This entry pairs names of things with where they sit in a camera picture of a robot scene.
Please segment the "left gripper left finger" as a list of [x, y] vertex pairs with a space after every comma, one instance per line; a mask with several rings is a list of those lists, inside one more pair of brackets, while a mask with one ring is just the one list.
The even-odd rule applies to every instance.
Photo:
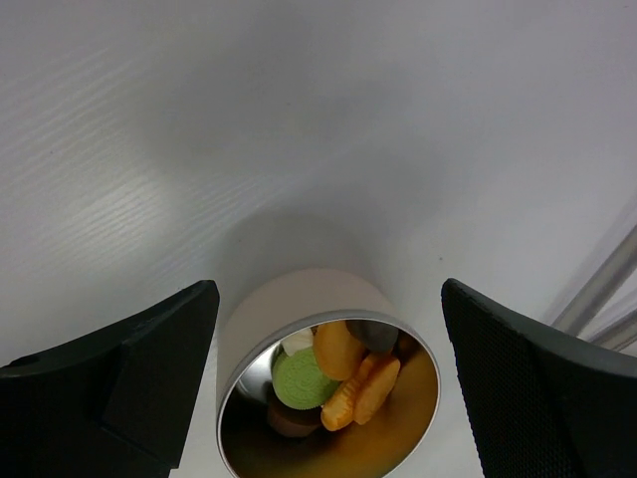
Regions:
[[212, 280], [1, 369], [4, 477], [167, 477], [220, 304]]

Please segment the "orange fish cookie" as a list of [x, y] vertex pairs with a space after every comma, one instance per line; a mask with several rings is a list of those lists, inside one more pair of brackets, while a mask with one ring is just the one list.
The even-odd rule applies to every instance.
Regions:
[[369, 354], [360, 367], [363, 378], [356, 396], [353, 420], [363, 425], [381, 408], [396, 383], [400, 360], [391, 353]]

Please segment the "orange chocolate chip cookie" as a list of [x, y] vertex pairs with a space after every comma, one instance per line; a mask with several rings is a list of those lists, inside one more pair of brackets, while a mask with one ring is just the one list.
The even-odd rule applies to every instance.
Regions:
[[320, 370], [330, 379], [344, 381], [358, 369], [366, 348], [347, 329], [346, 321], [321, 324], [314, 335], [313, 350]]

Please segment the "green round cookie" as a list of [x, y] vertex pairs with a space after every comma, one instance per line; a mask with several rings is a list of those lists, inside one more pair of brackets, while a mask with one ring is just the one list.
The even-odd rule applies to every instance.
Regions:
[[292, 357], [280, 353], [272, 366], [272, 383], [279, 401], [295, 410], [323, 406], [340, 385], [320, 370], [312, 349]]

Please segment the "orange flower cookie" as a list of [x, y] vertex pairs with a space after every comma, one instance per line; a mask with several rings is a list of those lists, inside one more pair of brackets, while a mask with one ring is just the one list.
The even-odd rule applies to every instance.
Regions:
[[339, 431], [353, 421], [354, 406], [361, 387], [359, 378], [344, 381], [322, 406], [320, 420], [328, 431]]

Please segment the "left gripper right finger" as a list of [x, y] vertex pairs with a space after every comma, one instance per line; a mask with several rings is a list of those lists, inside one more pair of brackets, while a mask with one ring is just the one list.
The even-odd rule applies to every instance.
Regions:
[[444, 321], [487, 477], [633, 477], [636, 359], [447, 280]]

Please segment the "dark chocolate oval cookie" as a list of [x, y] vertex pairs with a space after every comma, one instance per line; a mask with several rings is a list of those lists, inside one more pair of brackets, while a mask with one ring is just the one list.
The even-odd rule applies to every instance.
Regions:
[[397, 342], [399, 330], [390, 324], [371, 320], [347, 320], [348, 332], [373, 353], [390, 352]]

